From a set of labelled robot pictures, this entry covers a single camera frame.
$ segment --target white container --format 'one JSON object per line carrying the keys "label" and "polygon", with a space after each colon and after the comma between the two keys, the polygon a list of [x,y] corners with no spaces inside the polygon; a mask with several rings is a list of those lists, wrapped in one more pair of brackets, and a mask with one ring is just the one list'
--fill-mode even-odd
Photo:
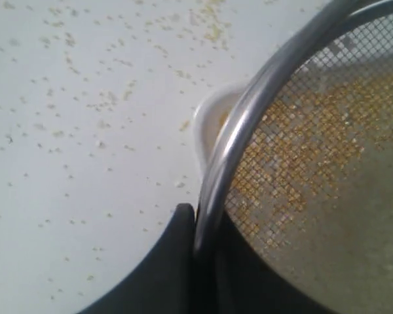
{"label": "white container", "polygon": [[201,177],[225,118],[246,89],[248,81],[230,83],[201,101],[195,111],[193,132]]}

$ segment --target metal rim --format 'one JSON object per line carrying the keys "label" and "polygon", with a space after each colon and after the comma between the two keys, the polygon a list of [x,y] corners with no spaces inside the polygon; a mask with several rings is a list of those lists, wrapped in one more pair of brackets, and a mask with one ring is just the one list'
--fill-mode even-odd
{"label": "metal rim", "polygon": [[362,24],[393,13],[393,0],[337,0],[328,4],[258,72],[230,113],[210,158],[196,216],[194,256],[210,257],[234,172],[262,114],[283,85],[316,51]]}

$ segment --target wire mesh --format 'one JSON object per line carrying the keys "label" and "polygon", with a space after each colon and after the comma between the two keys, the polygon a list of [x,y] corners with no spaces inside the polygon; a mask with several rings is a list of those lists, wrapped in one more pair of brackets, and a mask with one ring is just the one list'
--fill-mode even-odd
{"label": "wire mesh", "polygon": [[310,297],[338,313],[393,313],[393,14],[293,74],[225,207],[258,255]]}

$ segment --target mesh strainer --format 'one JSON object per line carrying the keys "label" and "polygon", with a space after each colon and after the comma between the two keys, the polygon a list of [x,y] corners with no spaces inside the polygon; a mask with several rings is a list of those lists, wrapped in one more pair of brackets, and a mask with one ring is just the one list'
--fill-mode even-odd
{"label": "mesh strainer", "polygon": [[195,254],[222,211],[277,273],[339,313],[393,313],[393,0],[330,3],[220,133]]}

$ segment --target white countertop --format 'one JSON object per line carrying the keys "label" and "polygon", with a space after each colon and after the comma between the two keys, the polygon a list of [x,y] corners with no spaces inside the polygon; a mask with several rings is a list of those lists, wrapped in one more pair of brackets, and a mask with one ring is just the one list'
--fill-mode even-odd
{"label": "white countertop", "polygon": [[0,314],[74,313],[128,275],[197,204],[198,102],[323,2],[0,1]]}

